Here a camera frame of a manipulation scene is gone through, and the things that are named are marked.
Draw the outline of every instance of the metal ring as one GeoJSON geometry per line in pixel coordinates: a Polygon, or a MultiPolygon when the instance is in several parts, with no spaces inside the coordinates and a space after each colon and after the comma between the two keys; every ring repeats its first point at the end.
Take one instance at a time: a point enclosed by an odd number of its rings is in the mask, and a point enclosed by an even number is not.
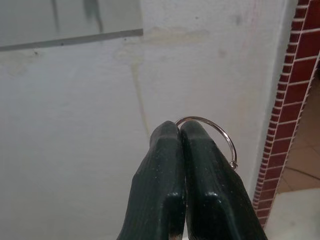
{"type": "Polygon", "coordinates": [[[217,130],[224,137],[224,139],[227,141],[229,148],[231,150],[232,161],[230,162],[230,165],[233,170],[236,170],[238,167],[237,151],[236,151],[234,143],[232,142],[232,140],[228,136],[228,134],[218,124],[216,124],[213,121],[210,121],[204,117],[200,117],[200,116],[185,116],[185,117],[179,119],[178,121],[176,121],[175,124],[177,127],[179,127],[180,124],[182,124],[186,121],[189,121],[189,120],[197,120],[197,121],[202,122],[204,124],[208,124],[211,127],[213,127],[215,130],[217,130]]]}

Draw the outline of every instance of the white wall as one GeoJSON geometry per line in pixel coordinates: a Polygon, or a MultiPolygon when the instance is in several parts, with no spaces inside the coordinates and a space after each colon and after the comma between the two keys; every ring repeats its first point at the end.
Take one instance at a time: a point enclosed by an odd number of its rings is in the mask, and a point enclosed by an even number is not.
{"type": "Polygon", "coordinates": [[[285,2],[142,0],[144,37],[0,52],[0,239],[114,240],[147,136],[188,115],[252,195],[285,2]]]}

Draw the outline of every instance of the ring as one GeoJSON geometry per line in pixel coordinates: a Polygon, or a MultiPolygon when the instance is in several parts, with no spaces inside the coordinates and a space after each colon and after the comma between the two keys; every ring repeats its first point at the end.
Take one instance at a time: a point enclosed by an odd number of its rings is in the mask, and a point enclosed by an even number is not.
{"type": "Polygon", "coordinates": [[[185,116],[183,118],[180,118],[178,121],[176,121],[175,124],[177,127],[179,127],[180,124],[182,124],[186,121],[189,121],[189,120],[196,120],[196,121],[202,122],[204,124],[208,124],[211,127],[213,127],[215,130],[217,130],[223,136],[223,138],[227,141],[229,148],[231,150],[231,156],[232,156],[232,161],[230,162],[231,168],[233,170],[236,170],[238,167],[237,151],[236,151],[234,143],[232,142],[232,140],[228,136],[228,134],[218,124],[216,124],[213,121],[210,121],[204,117],[200,117],[200,116],[185,116]]]}

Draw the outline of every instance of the silver ring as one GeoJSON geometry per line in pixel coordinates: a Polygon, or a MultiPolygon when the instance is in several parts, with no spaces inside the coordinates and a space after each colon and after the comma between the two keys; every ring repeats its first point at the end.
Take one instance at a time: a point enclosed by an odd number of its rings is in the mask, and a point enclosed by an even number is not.
{"type": "Polygon", "coordinates": [[[210,121],[204,117],[200,117],[200,116],[185,116],[185,117],[179,119],[178,121],[176,121],[175,124],[177,127],[179,127],[180,124],[182,124],[186,121],[189,121],[189,120],[197,120],[197,121],[202,122],[204,124],[208,124],[211,127],[213,127],[215,130],[217,130],[224,137],[224,139],[227,141],[229,148],[231,150],[232,161],[230,162],[230,165],[233,170],[236,170],[238,167],[237,151],[236,151],[234,143],[232,142],[232,140],[228,136],[228,134],[218,124],[216,124],[213,121],[210,121]]]}

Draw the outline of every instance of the dark green gloved fingers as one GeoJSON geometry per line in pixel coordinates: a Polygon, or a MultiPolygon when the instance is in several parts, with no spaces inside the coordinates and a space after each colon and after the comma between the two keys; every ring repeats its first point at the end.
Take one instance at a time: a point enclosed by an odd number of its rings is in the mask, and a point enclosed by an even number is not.
{"type": "Polygon", "coordinates": [[[135,173],[117,240],[178,240],[186,216],[185,167],[180,131],[166,121],[154,130],[135,173]]]}
{"type": "Polygon", "coordinates": [[[266,240],[240,177],[197,121],[181,127],[190,240],[266,240]]]}

